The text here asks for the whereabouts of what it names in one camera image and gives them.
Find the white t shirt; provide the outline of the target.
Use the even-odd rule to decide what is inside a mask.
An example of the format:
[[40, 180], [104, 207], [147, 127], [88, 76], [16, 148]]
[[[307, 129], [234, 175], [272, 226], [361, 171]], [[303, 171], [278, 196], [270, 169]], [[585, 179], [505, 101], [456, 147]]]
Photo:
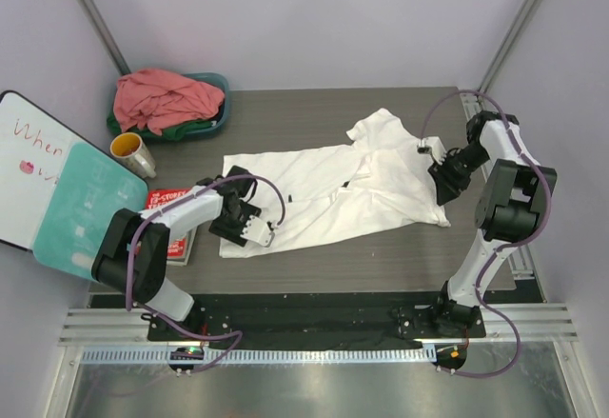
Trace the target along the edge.
[[268, 180], [252, 203], [280, 226], [267, 248], [222, 241], [221, 257], [318, 247], [415, 223], [449, 227], [428, 173], [432, 159], [417, 153], [419, 138], [397, 116], [379, 109], [346, 134], [348, 145], [225, 156], [224, 171], [238, 166]]

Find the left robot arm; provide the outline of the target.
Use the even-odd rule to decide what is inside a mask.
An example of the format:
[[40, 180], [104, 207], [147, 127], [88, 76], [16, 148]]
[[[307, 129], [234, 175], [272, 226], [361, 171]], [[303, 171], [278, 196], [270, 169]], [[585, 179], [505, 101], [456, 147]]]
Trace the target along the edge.
[[165, 315], [170, 330], [181, 340], [195, 339], [204, 325], [204, 313], [191, 294], [167, 278], [168, 248], [206, 222], [214, 235], [245, 246], [244, 232], [262, 213], [246, 200], [257, 186], [249, 171], [234, 166], [227, 177], [201, 180], [156, 208], [116, 211], [94, 259], [92, 278]]

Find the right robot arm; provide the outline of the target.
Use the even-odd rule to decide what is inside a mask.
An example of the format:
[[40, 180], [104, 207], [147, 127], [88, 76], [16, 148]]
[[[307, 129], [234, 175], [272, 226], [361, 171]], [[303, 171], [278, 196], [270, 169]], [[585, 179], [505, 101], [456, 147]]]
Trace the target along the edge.
[[472, 173], [492, 169], [475, 209], [476, 237], [458, 271], [421, 316], [439, 337], [482, 335], [481, 299], [503, 262], [545, 227], [557, 183], [554, 169], [533, 159], [513, 115], [483, 110], [466, 124], [467, 145], [434, 158], [428, 173], [443, 206], [469, 186]]

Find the red book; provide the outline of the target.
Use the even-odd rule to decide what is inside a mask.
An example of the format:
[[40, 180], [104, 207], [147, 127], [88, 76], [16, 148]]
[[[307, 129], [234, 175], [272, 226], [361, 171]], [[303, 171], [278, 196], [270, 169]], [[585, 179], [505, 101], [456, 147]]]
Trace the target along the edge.
[[[188, 189], [155, 189], [147, 195], [145, 209], [156, 209], [183, 196]], [[184, 267], [187, 265], [197, 229], [192, 229], [184, 237], [175, 239], [167, 248], [167, 264]]]

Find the yellow inside mug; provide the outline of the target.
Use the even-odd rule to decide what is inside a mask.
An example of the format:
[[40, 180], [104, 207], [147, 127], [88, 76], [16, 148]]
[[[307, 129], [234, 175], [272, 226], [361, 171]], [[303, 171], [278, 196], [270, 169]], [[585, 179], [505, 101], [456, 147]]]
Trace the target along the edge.
[[156, 177], [156, 163], [140, 135], [122, 133], [112, 140], [109, 150], [114, 159], [137, 176]]

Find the teal mat sheet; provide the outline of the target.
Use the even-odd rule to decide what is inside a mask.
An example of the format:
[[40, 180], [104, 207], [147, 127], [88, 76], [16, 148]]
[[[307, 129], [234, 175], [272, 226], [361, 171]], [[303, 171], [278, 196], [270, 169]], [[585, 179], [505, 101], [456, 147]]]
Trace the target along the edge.
[[139, 211], [147, 183], [85, 142], [71, 146], [33, 242], [38, 263], [92, 280], [92, 266], [119, 209]]

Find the whiteboard with red writing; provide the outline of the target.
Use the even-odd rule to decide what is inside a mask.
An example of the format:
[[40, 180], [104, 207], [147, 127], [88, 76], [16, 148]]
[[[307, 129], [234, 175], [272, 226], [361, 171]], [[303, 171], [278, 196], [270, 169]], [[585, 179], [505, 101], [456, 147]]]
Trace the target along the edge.
[[81, 137], [21, 94], [1, 94], [1, 240], [31, 249], [71, 147]]

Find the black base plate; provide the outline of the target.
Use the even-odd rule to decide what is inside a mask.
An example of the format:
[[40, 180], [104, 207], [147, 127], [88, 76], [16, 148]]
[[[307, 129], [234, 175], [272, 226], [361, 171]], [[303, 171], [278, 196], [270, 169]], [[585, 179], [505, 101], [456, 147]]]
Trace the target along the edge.
[[480, 306], [457, 304], [445, 291], [196, 294], [178, 324], [204, 335], [240, 330], [246, 345], [287, 349], [486, 336]]

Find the right corner aluminium post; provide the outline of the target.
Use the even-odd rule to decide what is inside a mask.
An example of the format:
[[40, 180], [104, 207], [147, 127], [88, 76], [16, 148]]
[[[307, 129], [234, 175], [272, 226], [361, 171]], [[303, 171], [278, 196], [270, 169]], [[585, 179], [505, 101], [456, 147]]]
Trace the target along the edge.
[[510, 53], [516, 48], [526, 28], [534, 18], [543, 0], [523, 0], [517, 14], [504, 35], [479, 85], [479, 91], [489, 93]]

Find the corner aluminium post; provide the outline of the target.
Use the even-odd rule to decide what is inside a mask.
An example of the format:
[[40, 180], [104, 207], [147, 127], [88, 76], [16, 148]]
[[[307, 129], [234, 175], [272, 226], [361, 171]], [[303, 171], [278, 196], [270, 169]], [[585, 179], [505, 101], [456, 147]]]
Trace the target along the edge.
[[95, 34], [108, 54], [114, 67], [121, 75], [130, 73], [127, 60], [114, 39], [102, 13], [94, 0], [76, 0], [91, 24]]
[[534, 18], [543, 0], [523, 0], [517, 14], [504, 35], [479, 85], [479, 91], [489, 93], [510, 53], [516, 48], [526, 28]]

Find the left corner aluminium post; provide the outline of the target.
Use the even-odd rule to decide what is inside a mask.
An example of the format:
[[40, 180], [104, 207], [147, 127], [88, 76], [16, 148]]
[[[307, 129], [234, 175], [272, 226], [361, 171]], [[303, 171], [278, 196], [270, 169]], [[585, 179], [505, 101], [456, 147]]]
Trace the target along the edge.
[[94, 0], [76, 0], [91, 24], [95, 34], [108, 54], [114, 67], [121, 75], [130, 73], [127, 60], [114, 39], [102, 13]]

